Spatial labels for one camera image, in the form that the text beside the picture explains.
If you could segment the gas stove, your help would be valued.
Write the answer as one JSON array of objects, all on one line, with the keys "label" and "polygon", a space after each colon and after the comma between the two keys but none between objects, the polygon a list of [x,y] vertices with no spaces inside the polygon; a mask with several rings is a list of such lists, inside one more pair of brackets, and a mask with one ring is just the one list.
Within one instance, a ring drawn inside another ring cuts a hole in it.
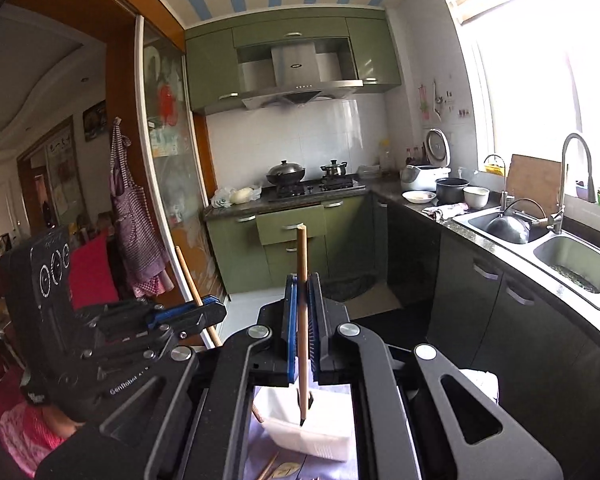
[{"label": "gas stove", "polygon": [[362,190],[365,185],[355,179],[353,174],[340,177],[322,177],[321,179],[302,180],[294,183],[276,185],[268,192],[270,202],[286,202],[308,196],[322,196],[332,192]]}]

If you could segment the wooden cutting board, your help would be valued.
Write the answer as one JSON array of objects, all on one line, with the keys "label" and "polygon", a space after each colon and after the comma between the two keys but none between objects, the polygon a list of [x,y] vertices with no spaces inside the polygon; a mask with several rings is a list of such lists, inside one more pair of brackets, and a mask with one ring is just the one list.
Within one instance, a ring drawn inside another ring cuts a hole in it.
[{"label": "wooden cutting board", "polygon": [[542,206],[546,217],[558,211],[561,171],[562,165],[554,160],[513,154],[506,191],[517,200],[535,200]]}]

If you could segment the white plate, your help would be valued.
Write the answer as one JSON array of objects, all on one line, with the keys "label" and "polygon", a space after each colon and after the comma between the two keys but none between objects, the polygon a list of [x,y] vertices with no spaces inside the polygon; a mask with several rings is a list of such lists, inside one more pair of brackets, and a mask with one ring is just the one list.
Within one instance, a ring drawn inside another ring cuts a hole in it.
[{"label": "white plate", "polygon": [[437,194],[431,191],[413,190],[403,192],[402,197],[410,204],[426,205],[431,203],[437,197]]}]

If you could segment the white plastic bag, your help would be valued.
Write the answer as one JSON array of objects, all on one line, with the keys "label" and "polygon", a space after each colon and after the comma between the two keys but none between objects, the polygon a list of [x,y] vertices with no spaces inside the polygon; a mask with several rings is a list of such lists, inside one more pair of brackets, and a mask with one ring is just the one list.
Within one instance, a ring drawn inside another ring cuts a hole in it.
[{"label": "white plastic bag", "polygon": [[234,205],[242,205],[254,202],[261,197],[260,186],[245,186],[244,188],[218,188],[210,204],[215,209],[230,208]]}]

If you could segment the sliding glass door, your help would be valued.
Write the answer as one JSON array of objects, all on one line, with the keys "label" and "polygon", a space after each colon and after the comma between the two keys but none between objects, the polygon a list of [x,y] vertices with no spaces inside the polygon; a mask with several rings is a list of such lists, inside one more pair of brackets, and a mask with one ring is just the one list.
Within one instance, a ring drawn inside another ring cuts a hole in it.
[{"label": "sliding glass door", "polygon": [[135,18],[135,94],[148,193],[175,289],[185,301],[226,298],[202,221],[209,205],[189,107],[184,54],[141,15]]}]

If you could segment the black wok with lid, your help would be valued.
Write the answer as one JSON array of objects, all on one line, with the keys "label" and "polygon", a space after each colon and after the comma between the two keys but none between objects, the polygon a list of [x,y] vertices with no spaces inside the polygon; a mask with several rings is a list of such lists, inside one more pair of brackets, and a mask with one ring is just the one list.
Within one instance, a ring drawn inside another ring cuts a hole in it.
[{"label": "black wok with lid", "polygon": [[306,168],[298,162],[287,162],[283,159],[279,165],[272,167],[266,174],[266,180],[272,185],[287,186],[300,182],[306,175]]}]

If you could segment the wooden chopstick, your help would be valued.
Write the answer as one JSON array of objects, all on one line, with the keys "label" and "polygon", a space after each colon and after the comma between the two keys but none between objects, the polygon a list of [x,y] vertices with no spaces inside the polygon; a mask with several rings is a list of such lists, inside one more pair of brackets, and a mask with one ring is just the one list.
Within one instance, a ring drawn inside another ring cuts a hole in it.
[{"label": "wooden chopstick", "polygon": [[[184,273],[186,283],[188,285],[190,293],[193,296],[193,300],[195,301],[195,304],[198,307],[202,307],[204,305],[204,302],[202,301],[202,297],[200,296],[200,293],[198,292],[195,281],[193,279],[193,275],[189,271],[188,265],[186,263],[184,255],[181,251],[181,248],[179,248],[178,246],[175,246],[175,252],[176,252],[176,255],[178,256],[178,262],[180,263],[180,266]],[[214,325],[207,327],[206,332],[207,332],[208,337],[210,338],[214,348],[218,348],[218,347],[222,346],[222,344],[223,344],[222,340],[221,340],[218,332],[216,331]]]},{"label": "wooden chopstick", "polygon": [[306,300],[306,283],[309,278],[308,237],[306,226],[297,226],[297,276],[298,276],[298,365],[300,425],[306,421],[309,411],[309,311]]}]

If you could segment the white bowl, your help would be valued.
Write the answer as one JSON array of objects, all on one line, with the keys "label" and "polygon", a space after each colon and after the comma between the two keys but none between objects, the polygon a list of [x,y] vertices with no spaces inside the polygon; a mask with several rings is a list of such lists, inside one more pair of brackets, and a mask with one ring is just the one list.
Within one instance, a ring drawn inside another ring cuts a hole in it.
[{"label": "white bowl", "polygon": [[490,190],[481,186],[468,185],[463,188],[464,202],[470,209],[480,210],[489,203]]}]

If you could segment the black cooking pot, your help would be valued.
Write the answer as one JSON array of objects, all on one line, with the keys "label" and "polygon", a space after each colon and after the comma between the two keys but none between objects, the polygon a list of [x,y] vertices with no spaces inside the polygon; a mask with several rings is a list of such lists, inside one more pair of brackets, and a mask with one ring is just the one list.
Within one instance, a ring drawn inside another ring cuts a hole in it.
[{"label": "black cooking pot", "polygon": [[464,188],[469,181],[462,178],[440,178],[436,181],[438,205],[452,205],[464,202]]}]

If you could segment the small steel pot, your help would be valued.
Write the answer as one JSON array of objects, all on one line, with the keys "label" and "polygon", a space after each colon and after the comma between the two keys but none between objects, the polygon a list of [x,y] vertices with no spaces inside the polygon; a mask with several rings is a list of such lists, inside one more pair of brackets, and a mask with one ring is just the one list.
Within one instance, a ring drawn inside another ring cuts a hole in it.
[{"label": "small steel pot", "polygon": [[347,175],[348,163],[344,160],[338,162],[337,159],[332,159],[328,165],[321,166],[325,179],[342,178]]}]

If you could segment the green lower cabinets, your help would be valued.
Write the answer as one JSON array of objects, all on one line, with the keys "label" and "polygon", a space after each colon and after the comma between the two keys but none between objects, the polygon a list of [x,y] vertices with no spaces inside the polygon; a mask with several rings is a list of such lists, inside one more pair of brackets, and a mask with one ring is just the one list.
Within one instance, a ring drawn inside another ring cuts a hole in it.
[{"label": "green lower cabinets", "polygon": [[225,290],[282,286],[297,270],[297,228],[306,227],[309,270],[325,283],[378,275],[372,196],[337,196],[307,205],[253,208],[206,220]]}]

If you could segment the white plastic utensil holder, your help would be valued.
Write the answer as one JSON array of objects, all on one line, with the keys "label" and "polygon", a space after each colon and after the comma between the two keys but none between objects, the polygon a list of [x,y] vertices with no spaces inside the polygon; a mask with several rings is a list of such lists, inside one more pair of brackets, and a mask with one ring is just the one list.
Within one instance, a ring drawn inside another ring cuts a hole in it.
[{"label": "white plastic utensil holder", "polygon": [[259,387],[253,399],[257,416],[249,428],[248,457],[268,457],[277,450],[322,460],[327,465],[351,465],[356,444],[351,387],[309,388],[311,407],[300,419],[299,385]]}]

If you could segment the purple floral tablecloth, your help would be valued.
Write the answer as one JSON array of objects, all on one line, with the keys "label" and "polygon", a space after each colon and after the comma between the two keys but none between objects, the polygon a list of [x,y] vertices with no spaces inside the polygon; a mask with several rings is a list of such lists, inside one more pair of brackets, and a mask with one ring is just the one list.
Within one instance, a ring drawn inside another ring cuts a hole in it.
[{"label": "purple floral tablecloth", "polygon": [[[257,413],[251,416],[250,425]],[[358,478],[358,459],[351,465],[327,465],[316,458],[306,458],[277,450],[268,457],[245,459],[245,479],[356,479]]]}]

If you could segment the purple checked apron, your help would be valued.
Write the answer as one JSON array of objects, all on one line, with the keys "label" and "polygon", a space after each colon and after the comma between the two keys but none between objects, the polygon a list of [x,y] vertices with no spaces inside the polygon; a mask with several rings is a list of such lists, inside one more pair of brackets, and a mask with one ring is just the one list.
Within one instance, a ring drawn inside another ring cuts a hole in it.
[{"label": "purple checked apron", "polygon": [[112,123],[109,188],[117,218],[117,232],[126,279],[137,297],[157,297],[174,289],[166,272],[168,257],[151,222],[144,189],[132,175],[128,161],[131,141]]}]

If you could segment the green upper cabinets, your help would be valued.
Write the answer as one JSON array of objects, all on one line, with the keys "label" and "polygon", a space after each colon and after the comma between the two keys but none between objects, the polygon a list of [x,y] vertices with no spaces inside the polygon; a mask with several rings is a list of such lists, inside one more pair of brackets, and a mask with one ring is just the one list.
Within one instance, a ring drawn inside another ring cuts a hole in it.
[{"label": "green upper cabinets", "polygon": [[185,34],[189,101],[213,114],[385,92],[402,77],[387,14],[302,6],[224,18]]}]

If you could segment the steel double sink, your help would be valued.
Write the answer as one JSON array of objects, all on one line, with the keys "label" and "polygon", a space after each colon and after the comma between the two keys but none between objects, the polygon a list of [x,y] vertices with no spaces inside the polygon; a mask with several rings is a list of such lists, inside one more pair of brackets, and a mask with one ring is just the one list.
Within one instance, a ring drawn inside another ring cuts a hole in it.
[{"label": "steel double sink", "polygon": [[501,211],[498,208],[462,214],[454,222],[485,236],[533,264],[600,310],[600,248],[568,232],[532,226],[527,244],[517,245],[486,232],[486,226]]}]

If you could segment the steel range hood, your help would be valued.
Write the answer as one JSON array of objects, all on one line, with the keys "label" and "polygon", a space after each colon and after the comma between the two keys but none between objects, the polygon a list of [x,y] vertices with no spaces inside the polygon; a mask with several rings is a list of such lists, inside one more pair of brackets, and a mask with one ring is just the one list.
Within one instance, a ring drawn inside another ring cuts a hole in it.
[{"label": "steel range hood", "polygon": [[291,41],[238,50],[239,95],[250,110],[336,100],[363,88],[349,41]]}]

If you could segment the green cabinets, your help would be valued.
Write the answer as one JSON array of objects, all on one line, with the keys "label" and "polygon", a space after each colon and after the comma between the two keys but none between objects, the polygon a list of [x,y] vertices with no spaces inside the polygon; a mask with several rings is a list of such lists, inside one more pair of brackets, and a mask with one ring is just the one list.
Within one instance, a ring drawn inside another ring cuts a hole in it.
[{"label": "green cabinets", "polygon": [[306,227],[309,270],[325,283],[378,275],[372,196],[337,196],[307,205],[253,208],[206,220],[225,290],[282,286],[297,270],[297,228]]},{"label": "green cabinets", "polygon": [[402,77],[387,14],[302,6],[224,18],[185,34],[189,101],[213,114],[385,92]]}]

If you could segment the white rice cooker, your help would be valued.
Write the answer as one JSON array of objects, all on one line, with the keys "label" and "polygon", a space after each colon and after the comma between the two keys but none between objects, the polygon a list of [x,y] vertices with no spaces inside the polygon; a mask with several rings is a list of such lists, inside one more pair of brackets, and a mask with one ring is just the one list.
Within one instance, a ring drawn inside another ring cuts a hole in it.
[{"label": "white rice cooker", "polygon": [[422,162],[410,162],[400,172],[403,191],[431,191],[437,180],[450,175],[451,151],[448,139],[442,130],[430,128],[426,131]]}]

